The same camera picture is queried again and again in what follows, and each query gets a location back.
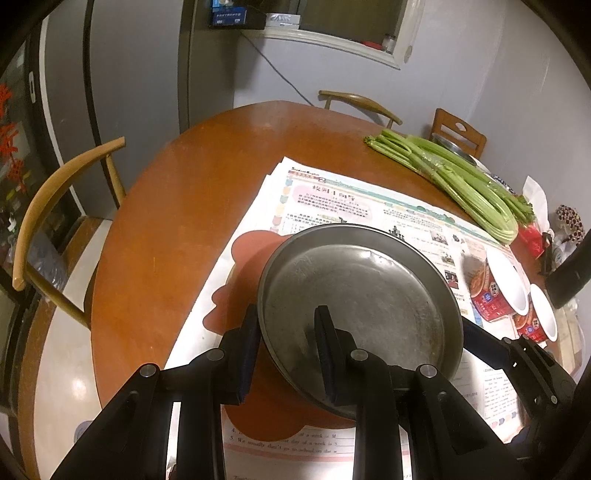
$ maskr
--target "electric cord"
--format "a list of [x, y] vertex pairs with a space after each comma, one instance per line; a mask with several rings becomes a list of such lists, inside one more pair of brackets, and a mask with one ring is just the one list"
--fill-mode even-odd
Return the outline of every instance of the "electric cord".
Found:
[[288, 85], [289, 85], [291, 88], [293, 88], [293, 89], [295, 90], [295, 92], [296, 92], [296, 93], [297, 93], [299, 96], [301, 96], [301, 97], [302, 97], [302, 98], [303, 98], [303, 99], [306, 101], [306, 103], [307, 103], [308, 105], [310, 105], [310, 106], [315, 106], [315, 105], [314, 105], [312, 102], [310, 102], [310, 101], [309, 101], [309, 100], [308, 100], [308, 99], [307, 99], [307, 98], [304, 96], [304, 94], [303, 94], [303, 93], [301, 93], [301, 92], [300, 92], [300, 91], [297, 89], [297, 87], [296, 87], [296, 86], [295, 86], [293, 83], [291, 83], [291, 82], [290, 82], [290, 81], [289, 81], [289, 80], [288, 80], [288, 79], [285, 77], [285, 75], [283, 75], [283, 74], [282, 74], [282, 73], [281, 73], [279, 70], [277, 70], [277, 68], [276, 68], [276, 67], [275, 67], [275, 66], [274, 66], [274, 65], [271, 63], [271, 60], [269, 60], [269, 59], [266, 57], [266, 55], [265, 55], [263, 52], [261, 52], [261, 51], [260, 51], [260, 49], [259, 49], [259, 48], [258, 48], [258, 47], [257, 47], [257, 46], [254, 44], [254, 42], [253, 42], [253, 41], [252, 41], [250, 38], [248, 38], [248, 37], [247, 37], [247, 36], [246, 36], [246, 35], [245, 35], [243, 32], [240, 32], [240, 35], [242, 35], [242, 36], [243, 36], [243, 37], [244, 37], [246, 40], [248, 40], [248, 43], [249, 43], [250, 45], [252, 45], [252, 48], [254, 48], [254, 49], [255, 49], [255, 50], [256, 50], [256, 51], [259, 53], [259, 55], [260, 55], [261, 57], [263, 57], [263, 58], [264, 58], [264, 59], [267, 61], [267, 63], [268, 63], [270, 66], [271, 66], [271, 68], [272, 68], [273, 70], [275, 70], [276, 74], [277, 74], [277, 75], [279, 75], [279, 76], [280, 76], [280, 77], [281, 77], [283, 80], [285, 80], [285, 82], [286, 82], [286, 83], [287, 83], [287, 84], [288, 84]]

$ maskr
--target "white tissue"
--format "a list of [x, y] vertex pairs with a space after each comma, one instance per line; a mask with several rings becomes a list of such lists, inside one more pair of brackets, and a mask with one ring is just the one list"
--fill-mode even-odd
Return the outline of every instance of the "white tissue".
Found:
[[540, 232], [548, 232], [550, 230], [550, 222], [548, 221], [548, 200], [542, 187], [531, 177], [525, 179], [523, 185], [523, 196], [531, 203], [534, 208], [535, 224]]

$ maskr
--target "stainless steel pan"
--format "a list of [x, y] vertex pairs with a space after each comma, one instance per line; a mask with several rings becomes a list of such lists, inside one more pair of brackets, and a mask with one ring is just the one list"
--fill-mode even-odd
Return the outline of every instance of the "stainless steel pan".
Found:
[[382, 231], [329, 224], [286, 240], [262, 273], [257, 308], [277, 368], [302, 395], [354, 419], [325, 393], [314, 310], [328, 305], [335, 327], [390, 365], [430, 363], [452, 378], [462, 356], [462, 317], [453, 293], [418, 250]]

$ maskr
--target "wooden chair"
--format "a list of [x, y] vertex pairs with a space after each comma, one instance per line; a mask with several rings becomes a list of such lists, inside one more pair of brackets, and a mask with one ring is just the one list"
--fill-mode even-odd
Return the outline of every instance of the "wooden chair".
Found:
[[334, 99], [389, 118], [390, 121], [388, 122], [387, 128], [392, 128], [392, 123], [402, 125], [402, 120], [378, 102], [374, 102], [371, 98], [356, 95], [355, 93], [331, 92], [329, 90], [321, 90], [318, 92], [318, 95], [327, 97], [326, 104], [324, 105], [324, 108], [327, 110], [330, 110], [330, 102]]
[[[45, 221], [49, 212], [55, 207], [62, 195], [64, 195], [66, 190], [70, 188], [76, 178], [78, 178], [97, 160], [102, 158], [106, 159], [107, 170], [113, 185], [114, 198], [116, 199], [115, 204], [121, 205], [125, 198], [125, 189], [119, 179], [111, 154], [124, 146], [125, 137], [121, 137], [84, 152], [58, 168], [45, 181], [45, 183], [41, 185], [41, 188], [39, 188], [38, 192], [33, 197], [33, 200], [25, 213], [25, 217], [22, 220], [21, 229], [18, 233], [17, 247], [14, 255], [14, 267], [12, 270], [12, 286], [18, 291], [23, 290], [26, 285], [26, 278], [59, 308], [86, 327], [90, 326], [90, 311], [87, 310], [87, 299], [85, 298], [85, 311], [83, 312], [27, 262], [27, 254], [35, 232], [41, 228], [41, 225]], [[89, 296], [90, 292], [91, 299], [94, 277], [95, 275], [93, 274], [89, 288], [86, 292], [86, 297]]]
[[[460, 138], [442, 130], [442, 127], [447, 127]], [[482, 150], [484, 150], [484, 146], [486, 145], [486, 137], [484, 135], [461, 118], [446, 112], [443, 108], [435, 110], [435, 118], [433, 119], [433, 126], [431, 127], [429, 138], [431, 138], [431, 135], [433, 134], [439, 134], [442, 137], [447, 138], [450, 142], [454, 142], [464, 152], [476, 158], [480, 158]], [[471, 142], [475, 147], [464, 142], [462, 138]]]

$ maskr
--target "shelf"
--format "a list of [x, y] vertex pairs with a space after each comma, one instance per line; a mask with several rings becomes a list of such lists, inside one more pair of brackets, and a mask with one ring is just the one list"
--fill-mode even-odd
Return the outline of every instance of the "shelf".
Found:
[[345, 51], [359, 57], [364, 57], [378, 63], [400, 70], [391, 54], [375, 48], [366, 47], [361, 43], [344, 38], [333, 37], [323, 33], [316, 33], [307, 30], [296, 30], [283, 27], [267, 27], [265, 30], [242, 30], [242, 33], [249, 38], [274, 38], [277, 40], [295, 41]]

